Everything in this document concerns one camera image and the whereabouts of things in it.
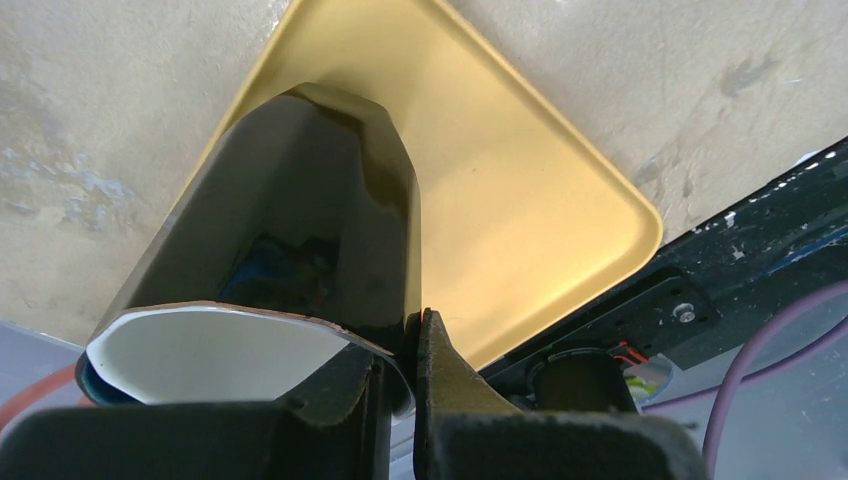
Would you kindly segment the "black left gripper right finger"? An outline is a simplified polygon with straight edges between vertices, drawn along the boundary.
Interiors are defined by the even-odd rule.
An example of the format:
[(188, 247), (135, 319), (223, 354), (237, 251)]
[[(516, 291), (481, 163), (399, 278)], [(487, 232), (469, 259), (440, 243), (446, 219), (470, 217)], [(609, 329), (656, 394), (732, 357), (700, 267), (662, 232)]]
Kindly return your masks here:
[(413, 447), (418, 479), (706, 479), (684, 428), (639, 413), (608, 353), (577, 348), (532, 377), (537, 409), (494, 390), (421, 315)]

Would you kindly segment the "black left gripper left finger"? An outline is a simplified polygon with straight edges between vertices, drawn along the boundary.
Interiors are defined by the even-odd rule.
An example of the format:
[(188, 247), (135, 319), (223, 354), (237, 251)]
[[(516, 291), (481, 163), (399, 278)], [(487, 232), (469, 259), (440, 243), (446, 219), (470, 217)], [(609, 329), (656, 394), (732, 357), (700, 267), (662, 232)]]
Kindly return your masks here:
[(269, 402), (48, 410), (1, 445), (5, 479), (381, 479), (385, 364), (345, 347)]

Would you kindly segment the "black faceted mug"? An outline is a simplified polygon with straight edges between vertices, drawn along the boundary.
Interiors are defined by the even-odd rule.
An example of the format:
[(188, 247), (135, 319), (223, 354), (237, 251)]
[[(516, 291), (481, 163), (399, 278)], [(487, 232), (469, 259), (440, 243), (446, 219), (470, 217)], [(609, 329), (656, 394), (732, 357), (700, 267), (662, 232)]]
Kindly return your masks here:
[(303, 83), (217, 140), (76, 367), (100, 405), (269, 401), (347, 347), (397, 417), (421, 309), (421, 214), (389, 112)]

